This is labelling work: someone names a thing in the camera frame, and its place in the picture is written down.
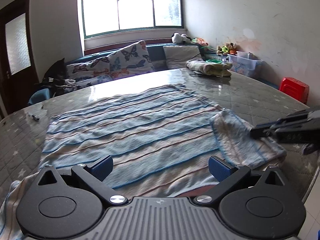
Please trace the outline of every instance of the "plush toy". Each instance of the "plush toy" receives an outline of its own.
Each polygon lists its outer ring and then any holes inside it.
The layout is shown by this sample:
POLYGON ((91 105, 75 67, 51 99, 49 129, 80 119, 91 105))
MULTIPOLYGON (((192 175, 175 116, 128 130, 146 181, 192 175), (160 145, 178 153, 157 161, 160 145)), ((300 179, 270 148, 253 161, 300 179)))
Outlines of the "plush toy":
POLYGON ((194 39, 192 39, 192 42, 194 42, 194 43, 198 43, 198 44, 200 44, 200 45, 202 45, 202 46, 208 46, 209 45, 209 43, 207 43, 204 39, 202 39, 202 38, 194 38, 194 39))
POLYGON ((179 34, 175 33, 172 35, 172 42, 173 43, 192 43, 191 38, 189 38, 186 34, 179 34))
POLYGON ((235 55, 237 53, 237 46, 236 43, 226 43, 222 48, 217 46, 217 51, 219 55, 222 54, 223 56, 227 56, 228 54, 235 55))

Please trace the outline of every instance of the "window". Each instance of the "window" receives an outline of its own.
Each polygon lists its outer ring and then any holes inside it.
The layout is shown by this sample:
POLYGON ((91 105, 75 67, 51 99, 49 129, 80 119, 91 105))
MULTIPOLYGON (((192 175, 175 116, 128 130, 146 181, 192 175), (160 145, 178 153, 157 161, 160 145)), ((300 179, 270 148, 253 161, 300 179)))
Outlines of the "window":
POLYGON ((180 0, 82 0, 86 38, 124 30, 182 28, 180 0))

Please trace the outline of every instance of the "striped towel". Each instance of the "striped towel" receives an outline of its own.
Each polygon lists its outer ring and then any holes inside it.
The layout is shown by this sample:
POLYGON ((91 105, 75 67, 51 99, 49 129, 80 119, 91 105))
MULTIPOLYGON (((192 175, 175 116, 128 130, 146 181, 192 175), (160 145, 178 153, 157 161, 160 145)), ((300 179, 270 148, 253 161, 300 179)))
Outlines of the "striped towel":
MULTIPOLYGON (((252 140, 250 127, 183 85, 166 85, 53 116, 39 168, 111 155, 106 185, 129 199, 173 197, 217 184, 208 172, 212 155, 251 168, 285 156, 271 139, 252 140)), ((0 240, 23 237, 14 214, 35 176, 12 183, 0 210, 0 240)))

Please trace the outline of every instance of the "gray mattress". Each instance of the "gray mattress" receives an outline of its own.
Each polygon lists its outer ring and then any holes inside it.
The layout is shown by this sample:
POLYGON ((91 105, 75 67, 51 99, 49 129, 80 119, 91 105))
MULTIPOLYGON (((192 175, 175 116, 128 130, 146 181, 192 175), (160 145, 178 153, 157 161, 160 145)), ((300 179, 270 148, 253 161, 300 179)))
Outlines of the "gray mattress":
MULTIPOLYGON (((45 134, 53 114, 82 108, 102 98, 142 92, 166 84, 182 83, 220 106, 232 109, 252 125, 269 122, 307 106, 254 79, 232 73, 230 78, 189 75, 188 69, 154 72, 88 87, 51 98, 7 116, 0 123, 0 203, 10 184, 37 172, 45 134), (35 122, 30 117, 40 118, 35 122)), ((297 194, 308 194, 317 171, 315 154, 301 156, 301 145, 283 145, 287 157, 282 171, 297 194)))

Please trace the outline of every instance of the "wooden door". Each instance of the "wooden door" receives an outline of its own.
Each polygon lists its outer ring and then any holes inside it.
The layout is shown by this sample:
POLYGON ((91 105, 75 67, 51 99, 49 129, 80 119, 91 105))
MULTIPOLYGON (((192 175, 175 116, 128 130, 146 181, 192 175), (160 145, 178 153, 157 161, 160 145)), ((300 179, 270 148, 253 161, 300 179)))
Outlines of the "wooden door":
POLYGON ((29 0, 15 0, 0 10, 0 93, 8 114, 28 105, 38 82, 30 41, 29 0))

